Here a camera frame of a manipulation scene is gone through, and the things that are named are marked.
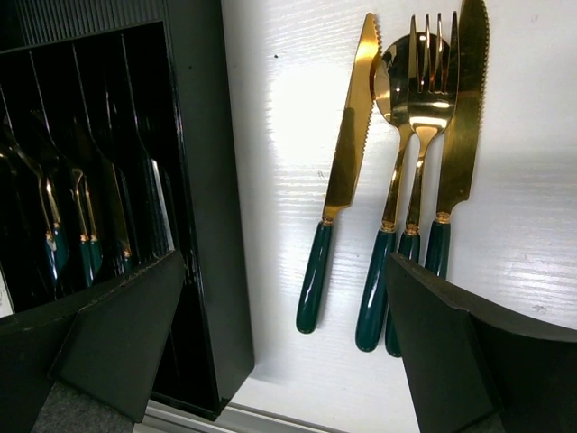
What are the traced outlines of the metal chopstick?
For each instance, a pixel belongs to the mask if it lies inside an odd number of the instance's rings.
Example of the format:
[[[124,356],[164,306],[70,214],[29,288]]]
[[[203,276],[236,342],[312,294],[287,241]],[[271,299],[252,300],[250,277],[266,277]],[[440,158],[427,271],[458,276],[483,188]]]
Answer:
[[[152,221],[155,235],[155,252],[163,255],[175,249],[174,240],[171,232],[166,200],[164,198],[163,185],[160,175],[160,167],[154,160],[147,148],[146,134],[142,131],[140,122],[135,126],[138,134],[139,143],[142,149],[143,166],[146,172],[148,194],[151,199]]]

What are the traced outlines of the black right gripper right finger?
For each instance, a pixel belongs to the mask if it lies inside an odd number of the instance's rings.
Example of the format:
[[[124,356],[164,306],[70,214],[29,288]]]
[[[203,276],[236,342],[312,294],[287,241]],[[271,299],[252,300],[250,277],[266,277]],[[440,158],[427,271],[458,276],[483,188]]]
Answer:
[[[574,432],[576,332],[507,309],[406,257],[387,287],[422,432]]]

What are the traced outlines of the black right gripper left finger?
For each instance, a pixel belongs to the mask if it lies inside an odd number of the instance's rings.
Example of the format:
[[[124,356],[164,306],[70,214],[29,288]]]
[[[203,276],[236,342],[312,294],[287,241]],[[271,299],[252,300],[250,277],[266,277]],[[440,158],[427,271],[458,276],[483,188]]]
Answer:
[[[173,251],[1,319],[1,430],[29,432],[54,384],[140,423],[184,282]]]

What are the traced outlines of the gold fork green handle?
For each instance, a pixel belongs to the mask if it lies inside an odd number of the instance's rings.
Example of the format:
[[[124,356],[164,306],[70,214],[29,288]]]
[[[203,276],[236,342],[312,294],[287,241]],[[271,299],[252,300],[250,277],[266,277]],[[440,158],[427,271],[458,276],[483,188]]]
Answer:
[[[450,40],[443,39],[442,15],[437,16],[437,34],[430,25],[420,37],[416,18],[412,17],[408,40],[397,41],[385,51],[383,60],[389,77],[394,107],[410,134],[419,140],[417,166],[413,180],[405,230],[398,252],[412,262],[420,255],[420,214],[426,153],[433,140],[445,131],[453,117],[457,98],[460,66],[460,41],[457,13],[453,13]]]
[[[88,174],[96,160],[95,146],[87,129],[73,115],[58,131],[52,127],[41,110],[31,111],[34,125],[40,130],[46,153],[58,163],[68,167],[73,201],[78,218],[79,251],[87,287],[94,284],[102,266],[102,251],[96,224],[95,211],[88,183]]]

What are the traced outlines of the gold knife green handle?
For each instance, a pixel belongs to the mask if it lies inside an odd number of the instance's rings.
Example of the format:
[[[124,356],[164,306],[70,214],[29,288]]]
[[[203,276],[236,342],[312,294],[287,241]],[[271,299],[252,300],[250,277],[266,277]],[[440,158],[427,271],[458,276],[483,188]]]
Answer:
[[[118,269],[129,272],[133,269],[133,251],[124,213],[121,176],[92,134],[89,121],[74,117],[73,123],[80,165],[87,175],[86,201],[90,201],[88,194],[94,189],[99,203],[104,206],[97,219],[91,217],[93,238],[96,239],[96,222],[100,221],[106,226],[108,239],[114,243],[111,260]]]
[[[456,108],[444,132],[435,219],[431,225],[425,268],[447,275],[452,211],[469,199],[479,142],[490,49],[490,25],[481,0],[462,2],[459,19],[460,66]]]
[[[353,203],[371,122],[373,74],[380,51],[376,16],[367,13],[353,61],[322,216],[316,226],[299,295],[296,328],[301,334],[316,330],[334,222]]]

